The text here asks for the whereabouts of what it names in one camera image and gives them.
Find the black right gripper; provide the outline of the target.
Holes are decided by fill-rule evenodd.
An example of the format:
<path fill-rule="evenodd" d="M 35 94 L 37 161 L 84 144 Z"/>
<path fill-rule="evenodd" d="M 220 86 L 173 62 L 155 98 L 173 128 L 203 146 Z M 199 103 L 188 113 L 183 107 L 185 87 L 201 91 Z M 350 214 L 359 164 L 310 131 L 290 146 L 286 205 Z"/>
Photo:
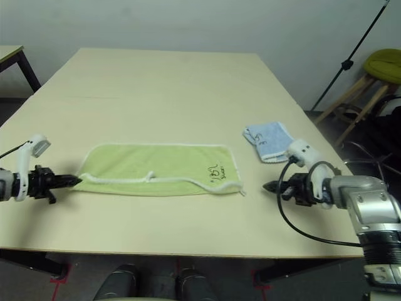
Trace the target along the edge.
<path fill-rule="evenodd" d="M 270 193 L 280 193 L 285 201 L 294 198 L 295 203 L 300 206 L 322 204 L 322 200 L 314 197 L 311 183 L 307 180 L 307 174 L 294 174 L 284 183 L 269 181 L 263 184 L 263 189 Z"/>

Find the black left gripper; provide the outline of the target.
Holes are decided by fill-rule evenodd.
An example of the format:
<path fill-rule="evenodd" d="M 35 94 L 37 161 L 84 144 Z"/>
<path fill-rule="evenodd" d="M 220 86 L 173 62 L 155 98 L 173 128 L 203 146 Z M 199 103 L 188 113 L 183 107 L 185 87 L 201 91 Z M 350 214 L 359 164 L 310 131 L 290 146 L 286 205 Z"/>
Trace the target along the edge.
<path fill-rule="evenodd" d="M 55 175 L 48 167 L 35 165 L 28 174 L 28 196 L 35 199 L 47 199 L 50 204 L 56 203 L 56 197 L 50 191 L 53 189 L 74 187 L 82 179 L 71 174 Z"/>

